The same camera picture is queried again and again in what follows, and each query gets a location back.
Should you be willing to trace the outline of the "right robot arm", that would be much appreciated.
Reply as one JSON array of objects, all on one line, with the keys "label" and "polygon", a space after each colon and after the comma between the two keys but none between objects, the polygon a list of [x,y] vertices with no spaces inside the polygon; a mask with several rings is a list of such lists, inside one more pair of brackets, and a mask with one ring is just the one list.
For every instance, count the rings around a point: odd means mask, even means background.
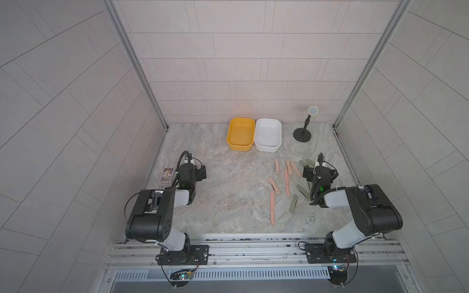
[{"label": "right robot arm", "polygon": [[334,166],[326,167],[320,153],[314,167],[304,167],[303,177],[311,183],[312,206],[349,208],[352,221],[332,231],[322,244],[305,244],[309,263],[357,262],[354,247],[378,234],[400,230],[403,218],[377,184],[332,188],[338,177]]}]

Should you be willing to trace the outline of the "yellow plastic storage box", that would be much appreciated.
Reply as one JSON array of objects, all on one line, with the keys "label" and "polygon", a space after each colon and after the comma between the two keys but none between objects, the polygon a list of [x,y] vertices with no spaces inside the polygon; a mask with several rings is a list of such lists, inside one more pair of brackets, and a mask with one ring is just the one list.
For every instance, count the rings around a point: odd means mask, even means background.
[{"label": "yellow plastic storage box", "polygon": [[232,118],[228,127],[227,144],[234,151],[249,151],[254,144],[255,120]]}]

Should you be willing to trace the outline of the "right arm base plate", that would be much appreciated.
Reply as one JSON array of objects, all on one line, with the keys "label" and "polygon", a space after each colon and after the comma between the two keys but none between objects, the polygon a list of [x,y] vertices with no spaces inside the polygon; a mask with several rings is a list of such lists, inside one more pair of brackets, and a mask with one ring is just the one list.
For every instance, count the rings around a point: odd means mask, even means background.
[{"label": "right arm base plate", "polygon": [[305,244],[309,264],[352,264],[357,262],[353,249],[339,249],[333,244]]}]

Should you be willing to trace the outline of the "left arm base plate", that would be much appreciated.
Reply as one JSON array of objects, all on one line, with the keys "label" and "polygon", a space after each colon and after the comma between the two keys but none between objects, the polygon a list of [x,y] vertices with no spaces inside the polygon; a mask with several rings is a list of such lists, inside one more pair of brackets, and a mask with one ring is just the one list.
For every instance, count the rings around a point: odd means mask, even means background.
[{"label": "left arm base plate", "polygon": [[192,245],[190,249],[185,247],[182,251],[165,251],[161,249],[156,256],[160,266],[196,266],[207,265],[209,245]]}]

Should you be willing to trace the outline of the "pink fruit knife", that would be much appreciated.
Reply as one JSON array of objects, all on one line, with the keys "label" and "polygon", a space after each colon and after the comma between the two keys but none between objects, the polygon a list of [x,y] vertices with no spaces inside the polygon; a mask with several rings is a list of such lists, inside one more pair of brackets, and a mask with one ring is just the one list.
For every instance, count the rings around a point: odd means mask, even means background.
[{"label": "pink fruit knife", "polygon": [[280,190],[279,190],[279,188],[278,188],[276,182],[274,181],[274,179],[271,178],[271,177],[269,177],[267,180],[268,180],[268,182],[271,184],[271,186],[272,186],[273,190],[275,191],[275,193],[276,193],[276,194],[279,194],[279,193],[280,193]]}]

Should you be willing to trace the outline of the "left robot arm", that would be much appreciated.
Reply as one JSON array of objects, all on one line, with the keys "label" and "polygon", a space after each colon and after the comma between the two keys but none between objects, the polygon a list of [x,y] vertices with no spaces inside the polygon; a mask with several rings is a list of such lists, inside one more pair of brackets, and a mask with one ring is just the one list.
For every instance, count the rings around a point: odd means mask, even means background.
[{"label": "left robot arm", "polygon": [[196,196],[196,184],[206,178],[206,167],[197,166],[195,161],[189,151],[182,152],[171,186],[164,190],[144,189],[134,194],[134,207],[129,216],[124,216],[127,239],[160,246],[160,260],[194,259],[189,236],[173,228],[172,221],[174,209],[191,205]]}]

